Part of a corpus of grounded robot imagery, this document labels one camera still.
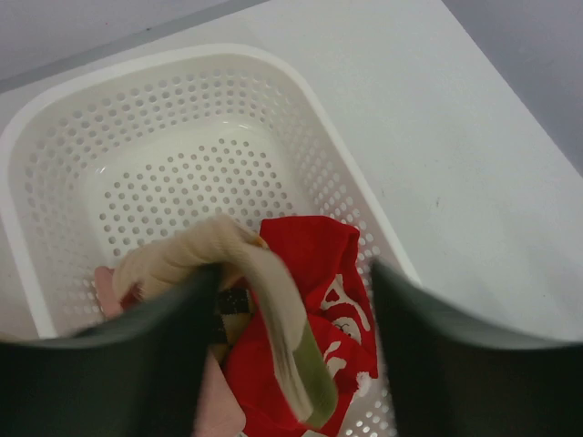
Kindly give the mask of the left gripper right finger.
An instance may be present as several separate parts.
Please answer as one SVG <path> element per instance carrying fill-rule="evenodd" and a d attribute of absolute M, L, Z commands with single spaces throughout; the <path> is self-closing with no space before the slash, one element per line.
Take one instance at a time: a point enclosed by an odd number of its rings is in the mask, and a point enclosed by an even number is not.
<path fill-rule="evenodd" d="M 581 341 L 481 320 L 379 259 L 370 276 L 398 435 L 581 435 Z"/>

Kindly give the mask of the brown argyle sock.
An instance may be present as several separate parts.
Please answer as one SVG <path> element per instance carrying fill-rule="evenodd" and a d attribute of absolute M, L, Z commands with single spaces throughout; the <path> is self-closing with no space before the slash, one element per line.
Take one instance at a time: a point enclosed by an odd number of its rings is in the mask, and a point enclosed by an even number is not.
<path fill-rule="evenodd" d="M 246 330 L 255 312 L 254 300 L 243 287 L 220 291 L 215 301 L 210 349 L 222 364 Z"/>

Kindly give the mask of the pink sock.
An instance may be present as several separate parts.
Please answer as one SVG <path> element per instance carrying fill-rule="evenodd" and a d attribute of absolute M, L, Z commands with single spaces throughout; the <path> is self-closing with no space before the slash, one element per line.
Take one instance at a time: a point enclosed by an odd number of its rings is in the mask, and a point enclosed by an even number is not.
<path fill-rule="evenodd" d="M 107 319 L 119 316 L 122 305 L 113 291 L 114 270 L 105 266 L 95 269 L 95 288 L 102 312 Z M 237 403 L 214 355 L 209 352 L 205 363 L 201 394 L 193 436 L 233 437 L 242 432 L 245 415 Z"/>

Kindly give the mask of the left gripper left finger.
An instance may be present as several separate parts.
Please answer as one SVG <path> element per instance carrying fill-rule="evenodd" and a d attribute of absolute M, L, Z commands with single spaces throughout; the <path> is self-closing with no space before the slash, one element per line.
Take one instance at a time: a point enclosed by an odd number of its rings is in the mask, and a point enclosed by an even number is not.
<path fill-rule="evenodd" d="M 219 269 L 67 337 L 1 343 L 4 436 L 190 436 Z"/>

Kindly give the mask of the plain red sock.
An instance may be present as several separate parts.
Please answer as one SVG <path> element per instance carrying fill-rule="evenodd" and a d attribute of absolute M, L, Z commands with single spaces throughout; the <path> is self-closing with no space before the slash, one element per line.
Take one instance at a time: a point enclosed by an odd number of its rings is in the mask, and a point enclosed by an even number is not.
<path fill-rule="evenodd" d="M 260 235 L 290 271 L 310 315 L 324 318 L 358 342 L 378 377 L 371 303 L 356 267 L 360 231 L 325 216 L 265 219 Z"/>

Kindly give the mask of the red sock white print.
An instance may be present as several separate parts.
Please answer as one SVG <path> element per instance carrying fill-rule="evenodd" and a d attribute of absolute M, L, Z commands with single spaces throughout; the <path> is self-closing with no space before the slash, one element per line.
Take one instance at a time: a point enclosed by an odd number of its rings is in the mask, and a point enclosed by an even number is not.
<path fill-rule="evenodd" d="M 276 310 L 255 315 L 231 350 L 224 375 L 246 416 L 248 436 L 335 436 L 358 392 L 377 378 L 367 322 Z"/>

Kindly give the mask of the white perforated plastic basket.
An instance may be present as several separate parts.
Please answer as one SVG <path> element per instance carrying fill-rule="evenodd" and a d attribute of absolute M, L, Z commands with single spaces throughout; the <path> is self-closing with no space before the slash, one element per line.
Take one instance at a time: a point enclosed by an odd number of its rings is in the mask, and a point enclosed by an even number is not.
<path fill-rule="evenodd" d="M 218 214 L 252 229 L 324 215 L 360 231 L 362 277 L 375 257 L 414 273 L 316 95 L 260 49 L 98 70 L 30 101 L 1 136 L 1 221 L 35 340 L 104 323 L 97 266 Z"/>

